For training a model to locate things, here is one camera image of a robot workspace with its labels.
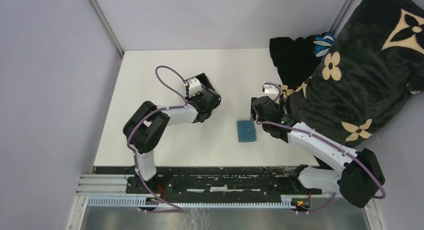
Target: white table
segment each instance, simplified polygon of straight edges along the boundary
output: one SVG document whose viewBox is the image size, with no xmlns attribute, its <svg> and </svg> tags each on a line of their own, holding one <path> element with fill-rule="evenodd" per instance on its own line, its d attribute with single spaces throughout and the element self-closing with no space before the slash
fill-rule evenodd
<svg viewBox="0 0 424 230">
<path fill-rule="evenodd" d="M 166 106 L 182 103 L 156 79 L 158 65 L 174 68 L 186 79 L 204 72 L 222 101 L 204 123 L 166 128 L 154 150 L 156 166 L 317 165 L 311 154 L 271 137 L 260 126 L 256 126 L 256 142 L 238 142 L 236 122 L 250 119 L 251 97 L 263 95 L 264 81 L 281 83 L 269 50 L 206 49 L 125 52 L 95 166 L 134 164 L 122 130 L 144 101 Z M 174 73 L 160 69 L 159 74 L 168 85 L 185 93 Z"/>
</svg>

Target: black pillow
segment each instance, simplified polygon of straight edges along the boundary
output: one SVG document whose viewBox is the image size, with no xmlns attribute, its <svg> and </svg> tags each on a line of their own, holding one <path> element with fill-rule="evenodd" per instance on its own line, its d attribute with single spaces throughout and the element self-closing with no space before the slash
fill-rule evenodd
<svg viewBox="0 0 424 230">
<path fill-rule="evenodd" d="M 288 110 L 354 147 L 424 90 L 424 10 L 411 0 L 362 0 Z"/>
</svg>

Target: black fabric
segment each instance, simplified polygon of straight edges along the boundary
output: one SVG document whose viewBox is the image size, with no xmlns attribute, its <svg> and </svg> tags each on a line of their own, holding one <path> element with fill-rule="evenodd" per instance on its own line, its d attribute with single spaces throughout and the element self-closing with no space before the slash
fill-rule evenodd
<svg viewBox="0 0 424 230">
<path fill-rule="evenodd" d="M 362 0 L 290 112 L 354 147 L 424 90 L 424 10 L 411 0 Z"/>
<path fill-rule="evenodd" d="M 320 63 L 315 57 L 316 35 L 292 40 L 289 37 L 278 37 L 269 40 L 269 53 L 279 77 L 289 89 L 296 89 L 314 72 Z"/>
</svg>

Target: white wall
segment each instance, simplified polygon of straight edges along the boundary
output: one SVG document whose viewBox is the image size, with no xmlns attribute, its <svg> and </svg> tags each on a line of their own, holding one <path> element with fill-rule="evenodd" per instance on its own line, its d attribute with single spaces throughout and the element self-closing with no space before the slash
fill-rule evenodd
<svg viewBox="0 0 424 230">
<path fill-rule="evenodd" d="M 266 48 L 329 31 L 345 0 L 98 0 L 125 50 Z"/>
<path fill-rule="evenodd" d="M 424 0 L 413 1 L 424 8 Z M 360 2 L 354 1 L 344 23 Z M 424 93 L 419 93 L 384 128 L 357 147 L 374 151 L 383 170 L 387 198 L 376 203 L 386 230 L 418 230 L 424 226 L 423 110 Z"/>
<path fill-rule="evenodd" d="M 87 0 L 0 0 L 0 229 L 65 227 L 119 62 Z"/>
</svg>

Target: small blue case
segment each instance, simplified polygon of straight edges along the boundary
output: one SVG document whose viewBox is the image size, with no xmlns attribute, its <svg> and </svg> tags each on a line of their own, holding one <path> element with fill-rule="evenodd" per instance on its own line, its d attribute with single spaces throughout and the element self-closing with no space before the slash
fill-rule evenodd
<svg viewBox="0 0 424 230">
<path fill-rule="evenodd" d="M 237 132 L 240 143 L 256 141 L 255 123 L 252 120 L 237 121 Z"/>
</svg>

